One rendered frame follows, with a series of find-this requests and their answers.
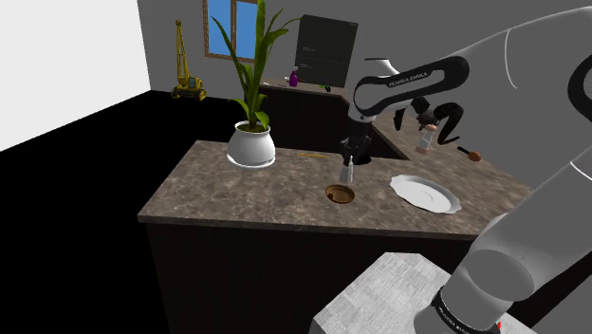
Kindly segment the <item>brown bowl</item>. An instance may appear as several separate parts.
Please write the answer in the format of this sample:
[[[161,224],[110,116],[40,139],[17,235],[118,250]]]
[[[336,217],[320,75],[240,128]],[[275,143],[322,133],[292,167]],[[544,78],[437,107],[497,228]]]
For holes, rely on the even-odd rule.
[[[341,184],[328,185],[325,188],[326,197],[338,204],[347,204],[355,199],[355,193],[352,188]]]

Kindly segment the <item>clear shaker with brown cap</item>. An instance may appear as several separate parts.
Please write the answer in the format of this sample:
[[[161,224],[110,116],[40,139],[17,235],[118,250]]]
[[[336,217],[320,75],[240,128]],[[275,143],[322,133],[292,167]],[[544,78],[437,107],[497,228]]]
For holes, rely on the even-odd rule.
[[[427,154],[429,152],[432,139],[434,137],[434,133],[437,130],[437,127],[433,124],[427,124],[424,127],[424,132],[421,137],[421,140],[416,146],[416,151],[420,154]]]

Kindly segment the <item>white plate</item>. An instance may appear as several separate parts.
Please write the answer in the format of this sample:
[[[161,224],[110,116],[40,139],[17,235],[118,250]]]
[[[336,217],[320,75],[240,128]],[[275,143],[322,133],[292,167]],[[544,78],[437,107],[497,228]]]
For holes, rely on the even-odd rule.
[[[462,209],[459,198],[452,192],[423,177],[393,176],[390,186],[400,198],[431,213],[455,214]]]

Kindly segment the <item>green plant in white pot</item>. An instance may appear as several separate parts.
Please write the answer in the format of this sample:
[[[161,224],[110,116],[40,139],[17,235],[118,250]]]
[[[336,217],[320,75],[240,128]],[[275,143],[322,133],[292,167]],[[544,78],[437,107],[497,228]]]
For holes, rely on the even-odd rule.
[[[265,0],[257,0],[253,66],[241,64],[231,50],[231,58],[244,98],[230,101],[237,102],[244,109],[247,119],[234,125],[235,131],[228,143],[227,158],[234,165],[246,169],[266,168],[275,161],[275,145],[270,135],[269,116],[260,109],[267,96],[259,92],[259,87],[275,41],[288,33],[286,25],[300,19],[291,19],[280,28],[272,30],[281,12],[280,9],[266,26]]]

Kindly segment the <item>grey robot stand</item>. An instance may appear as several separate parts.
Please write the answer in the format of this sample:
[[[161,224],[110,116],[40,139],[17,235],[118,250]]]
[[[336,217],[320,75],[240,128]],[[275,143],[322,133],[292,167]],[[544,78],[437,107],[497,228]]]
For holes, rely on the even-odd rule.
[[[415,322],[450,274],[418,253],[386,252],[317,313],[308,334],[454,334]]]

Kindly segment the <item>dark kitchen counter cabinet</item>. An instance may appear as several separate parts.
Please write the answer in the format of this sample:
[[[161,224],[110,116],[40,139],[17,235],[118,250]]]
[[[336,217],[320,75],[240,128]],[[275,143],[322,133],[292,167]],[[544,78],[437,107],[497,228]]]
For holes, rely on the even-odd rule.
[[[371,129],[372,161],[356,168],[355,199],[337,204],[348,105],[344,97],[269,87],[273,165],[246,170],[227,160],[236,102],[173,99],[149,91],[142,113],[173,149],[139,210],[159,326],[153,334],[305,334],[313,315],[387,251],[418,253],[453,269],[492,217],[529,187],[452,145],[413,152],[412,121]],[[298,157],[297,153],[328,158]],[[459,198],[455,214],[400,198],[393,176],[429,179]]]

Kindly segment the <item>wood-framed window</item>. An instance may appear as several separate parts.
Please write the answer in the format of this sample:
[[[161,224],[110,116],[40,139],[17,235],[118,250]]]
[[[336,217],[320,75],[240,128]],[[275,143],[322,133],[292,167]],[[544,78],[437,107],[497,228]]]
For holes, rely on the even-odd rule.
[[[205,56],[253,63],[257,0],[202,0]]]

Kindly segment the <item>yellow toy crane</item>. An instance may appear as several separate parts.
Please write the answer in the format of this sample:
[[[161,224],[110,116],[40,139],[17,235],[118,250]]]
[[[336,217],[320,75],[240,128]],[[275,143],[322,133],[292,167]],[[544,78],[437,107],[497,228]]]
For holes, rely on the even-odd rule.
[[[180,20],[176,20],[176,76],[177,85],[171,90],[173,99],[184,97],[201,102],[206,98],[203,82],[190,73]]]

